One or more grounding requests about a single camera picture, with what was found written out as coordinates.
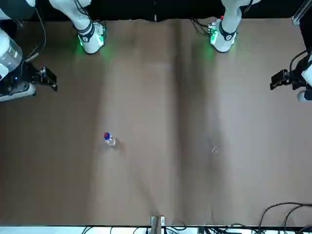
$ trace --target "black cable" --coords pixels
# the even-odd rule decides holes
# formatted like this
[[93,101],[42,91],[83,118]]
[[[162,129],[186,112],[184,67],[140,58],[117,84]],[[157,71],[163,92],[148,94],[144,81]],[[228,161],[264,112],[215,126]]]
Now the black cable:
[[81,234],[86,234],[90,229],[92,229],[93,226],[87,226],[83,229],[82,233]]
[[252,4],[253,4],[254,0],[250,0],[248,6],[245,8],[242,17],[247,13],[247,11],[249,11],[249,9],[251,8]]
[[289,216],[291,215],[291,213],[293,213],[295,210],[297,210],[297,209],[299,209],[299,208],[301,208],[301,207],[310,207],[310,208],[312,208],[312,204],[311,204],[311,205],[305,205],[305,204],[303,204],[303,205],[298,205],[298,206],[292,208],[292,209],[288,212],[288,214],[286,215],[286,217],[285,217],[285,219],[284,219],[284,232],[285,232],[285,233],[286,233],[286,227],[287,227],[287,220],[288,220]]
[[139,229],[140,227],[137,227],[134,231],[133,231],[133,233],[132,234],[135,234],[135,232],[137,231],[137,229]]
[[167,233],[167,230],[171,231],[171,233],[178,234],[176,231],[165,227],[165,228],[164,228],[165,233]]
[[198,25],[200,25],[201,27],[204,27],[204,28],[208,28],[208,25],[206,24],[202,24],[198,21],[198,19],[193,19]]
[[40,21],[40,24],[41,24],[41,27],[42,27],[42,30],[43,30],[43,45],[42,47],[38,50],[38,47],[39,47],[39,43],[35,46],[34,50],[30,53],[30,55],[27,57],[27,59],[25,60],[26,62],[30,62],[31,60],[33,60],[34,58],[36,58],[42,51],[43,49],[45,48],[45,44],[47,42],[47,34],[46,34],[46,31],[45,31],[45,27],[44,27],[44,24],[43,24],[43,21],[41,19],[41,16],[37,10],[37,8],[35,8],[35,12],[36,12],[36,15]]
[[306,227],[300,229],[299,231],[297,231],[296,234],[301,234],[301,233],[302,233],[304,230],[306,230],[306,229],[309,229],[309,231],[311,231],[311,230],[312,230],[312,227],[311,227],[311,226],[306,226]]
[[78,11],[80,13],[82,13],[83,15],[87,16],[89,18],[89,20],[91,20],[91,18],[89,16],[89,13],[87,12],[87,10],[84,7],[82,7],[82,5],[80,4],[79,0],[74,0],[74,2],[75,2],[75,5],[76,5]]
[[195,28],[196,33],[198,35],[204,36],[204,37],[209,36],[208,31],[205,31],[205,29],[203,27],[201,27],[200,25],[198,25],[194,19],[190,19],[190,21],[191,21],[191,23],[192,23],[193,27]]
[[204,231],[205,231],[205,233],[211,234],[211,232],[209,231],[209,228],[207,228],[207,227],[204,227]]
[[264,216],[266,214],[266,212],[274,207],[277,207],[277,206],[282,206],[282,205],[297,205],[297,206],[307,206],[307,207],[312,207],[312,204],[309,204],[309,203],[298,203],[298,202],[282,202],[282,203],[278,203],[278,204],[275,204],[275,205],[272,205],[272,206],[269,206],[268,208],[266,208],[264,210],[264,212],[262,213],[262,216],[260,218],[260,221],[259,221],[259,224],[258,224],[258,231],[261,230],[261,225],[262,225],[262,222],[264,220]]
[[304,50],[302,52],[300,52],[299,54],[297,54],[295,57],[293,57],[290,65],[289,65],[289,72],[291,73],[291,75],[293,75],[293,62],[296,60],[296,58],[298,58],[299,56],[303,55],[304,53],[306,53],[308,50]]
[[170,227],[170,228],[173,228],[174,230],[176,230],[176,231],[183,231],[183,230],[185,230],[186,229],[186,226],[185,226],[185,223],[183,223],[183,228],[176,228],[176,227]]
[[240,223],[233,223],[230,226],[226,226],[224,229],[220,229],[219,227],[209,227],[215,234],[231,234],[230,232],[228,232],[227,230],[230,228],[239,228],[239,227],[243,227],[245,229],[254,231],[256,234],[264,234],[265,231],[262,230],[258,230],[256,228],[252,228],[252,227],[248,227],[246,225],[240,224]]

